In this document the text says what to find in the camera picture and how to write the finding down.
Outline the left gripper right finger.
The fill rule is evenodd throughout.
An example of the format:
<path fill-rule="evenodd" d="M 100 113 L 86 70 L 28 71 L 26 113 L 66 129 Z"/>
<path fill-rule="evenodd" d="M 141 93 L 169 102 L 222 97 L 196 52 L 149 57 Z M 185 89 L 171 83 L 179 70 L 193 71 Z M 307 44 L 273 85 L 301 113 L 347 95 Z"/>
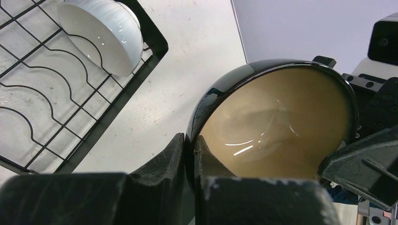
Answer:
<path fill-rule="evenodd" d="M 194 150 L 198 225 L 337 225 L 327 191 L 311 180 L 240 178 L 213 154 L 204 137 Z"/>

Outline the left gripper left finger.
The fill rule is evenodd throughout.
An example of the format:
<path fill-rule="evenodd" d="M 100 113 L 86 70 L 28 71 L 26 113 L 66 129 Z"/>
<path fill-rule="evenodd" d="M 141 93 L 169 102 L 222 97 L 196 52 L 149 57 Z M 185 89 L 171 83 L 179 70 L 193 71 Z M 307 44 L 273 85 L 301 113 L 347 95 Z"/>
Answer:
<path fill-rule="evenodd" d="M 184 135 L 130 174 L 21 175 L 0 190 L 3 225 L 179 225 Z"/>

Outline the white bowl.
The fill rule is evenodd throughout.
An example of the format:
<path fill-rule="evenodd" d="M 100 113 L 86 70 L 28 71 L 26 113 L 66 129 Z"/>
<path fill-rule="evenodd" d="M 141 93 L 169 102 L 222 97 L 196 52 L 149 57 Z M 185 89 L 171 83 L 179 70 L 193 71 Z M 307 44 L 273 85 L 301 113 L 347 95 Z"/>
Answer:
<path fill-rule="evenodd" d="M 59 24 L 72 43 L 97 66 L 129 76 L 143 54 L 137 16 L 114 0 L 66 0 L 57 7 Z"/>

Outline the dark bowl beige inside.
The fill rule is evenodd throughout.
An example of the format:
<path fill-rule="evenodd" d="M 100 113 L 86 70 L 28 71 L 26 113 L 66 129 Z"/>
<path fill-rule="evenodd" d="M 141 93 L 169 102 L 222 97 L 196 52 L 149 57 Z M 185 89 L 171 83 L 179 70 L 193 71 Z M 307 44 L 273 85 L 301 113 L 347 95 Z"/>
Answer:
<path fill-rule="evenodd" d="M 328 66 L 292 59 L 239 66 L 192 113 L 184 149 L 190 186 L 200 141 L 238 177 L 320 180 L 321 162 L 353 140 L 358 120 L 353 88 Z"/>

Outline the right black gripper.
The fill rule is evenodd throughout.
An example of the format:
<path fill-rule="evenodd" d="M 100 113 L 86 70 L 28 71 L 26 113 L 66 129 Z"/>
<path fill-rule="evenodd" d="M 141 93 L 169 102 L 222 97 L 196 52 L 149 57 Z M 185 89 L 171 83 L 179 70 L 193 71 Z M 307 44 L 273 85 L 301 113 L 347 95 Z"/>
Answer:
<path fill-rule="evenodd" d="M 398 202 L 398 67 L 363 59 L 342 85 L 317 88 L 314 121 L 326 138 L 352 143 L 327 156 L 318 174 L 389 210 Z"/>

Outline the black wire dish rack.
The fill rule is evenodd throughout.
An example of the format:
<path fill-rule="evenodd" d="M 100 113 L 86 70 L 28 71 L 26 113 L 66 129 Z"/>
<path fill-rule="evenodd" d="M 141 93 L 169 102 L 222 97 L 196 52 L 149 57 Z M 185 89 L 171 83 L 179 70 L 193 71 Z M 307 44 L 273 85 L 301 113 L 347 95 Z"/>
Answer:
<path fill-rule="evenodd" d="M 0 3 L 0 166 L 72 172 L 168 51 L 137 0 L 143 56 L 127 77 L 86 58 L 56 17 L 58 0 Z"/>

